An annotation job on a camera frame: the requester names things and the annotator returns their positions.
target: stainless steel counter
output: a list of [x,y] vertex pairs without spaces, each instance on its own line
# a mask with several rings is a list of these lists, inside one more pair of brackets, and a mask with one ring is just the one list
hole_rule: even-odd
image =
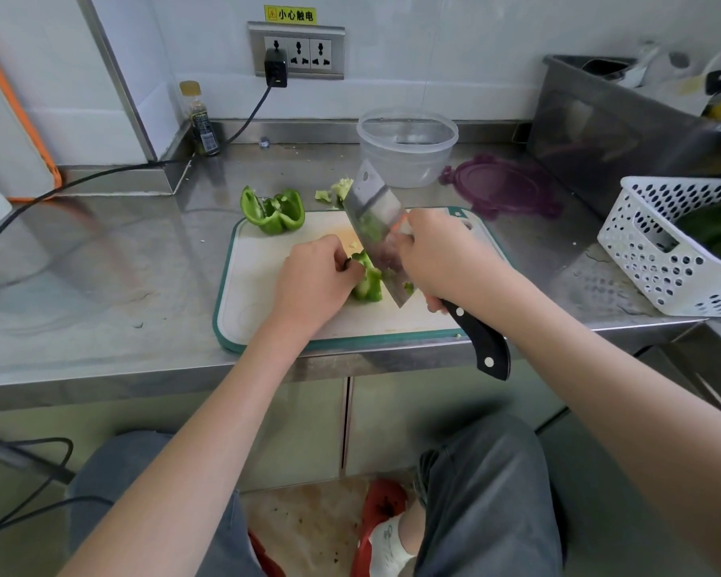
[[[452,164],[509,146],[458,144]],[[58,198],[0,237],[0,410],[213,388],[238,356],[211,318],[246,184],[314,191],[353,177],[356,144],[234,145],[199,161],[175,197]],[[556,187],[559,218],[502,215],[510,261],[577,319],[628,351],[675,339],[694,319],[659,314],[596,243],[600,222]],[[451,187],[396,191],[407,206],[463,205]],[[470,365],[462,338],[300,358],[287,380]]]

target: hand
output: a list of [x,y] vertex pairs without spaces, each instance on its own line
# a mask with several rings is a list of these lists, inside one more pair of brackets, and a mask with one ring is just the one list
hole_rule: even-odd
[[432,208],[415,208],[408,214],[414,237],[395,237],[406,272],[423,290],[430,311],[442,310],[440,298],[463,305],[478,268],[499,275],[512,268],[455,218]]
[[357,261],[344,269],[346,254],[336,234],[291,248],[275,285],[271,316],[289,320],[310,337],[346,302],[366,270]]

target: gray pants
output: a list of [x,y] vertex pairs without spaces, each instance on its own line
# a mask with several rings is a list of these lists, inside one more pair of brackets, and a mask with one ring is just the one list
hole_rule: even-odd
[[[86,462],[69,495],[117,500],[170,439],[157,432],[112,438]],[[518,419],[485,417],[424,452],[417,471],[417,493],[427,510],[427,521],[416,575],[561,574],[544,454],[537,436]],[[70,507],[71,551],[106,512],[107,507],[96,502]],[[264,575],[250,551],[237,492],[197,574]]]

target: clear plastic bowl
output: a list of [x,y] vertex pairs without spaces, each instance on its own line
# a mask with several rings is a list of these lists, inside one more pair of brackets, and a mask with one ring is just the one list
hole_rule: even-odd
[[395,188],[419,188],[441,173],[459,139],[451,119],[409,107],[369,111],[358,120],[360,153]]

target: yellow warning label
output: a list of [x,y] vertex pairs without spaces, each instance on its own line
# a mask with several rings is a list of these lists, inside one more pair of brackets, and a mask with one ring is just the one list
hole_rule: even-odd
[[281,24],[317,25],[315,8],[296,8],[294,6],[264,6],[264,19],[267,22]]

